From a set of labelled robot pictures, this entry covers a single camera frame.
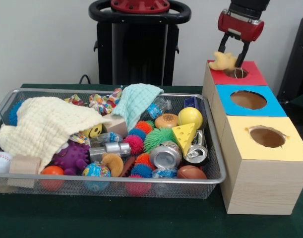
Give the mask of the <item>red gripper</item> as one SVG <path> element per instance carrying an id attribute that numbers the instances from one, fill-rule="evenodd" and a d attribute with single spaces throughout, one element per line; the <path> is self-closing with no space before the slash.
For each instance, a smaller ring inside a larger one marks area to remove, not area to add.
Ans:
<path id="1" fill-rule="evenodd" d="M 218 51 L 221 53 L 225 52 L 226 42 L 230 36 L 229 33 L 238 36 L 243 42 L 243 49 L 236 60 L 236 67 L 241 67 L 249 49 L 249 41 L 256 41 L 261 35 L 263 28 L 264 21 L 260 19 L 244 17 L 224 9 L 218 19 L 218 29 L 225 32 Z"/>

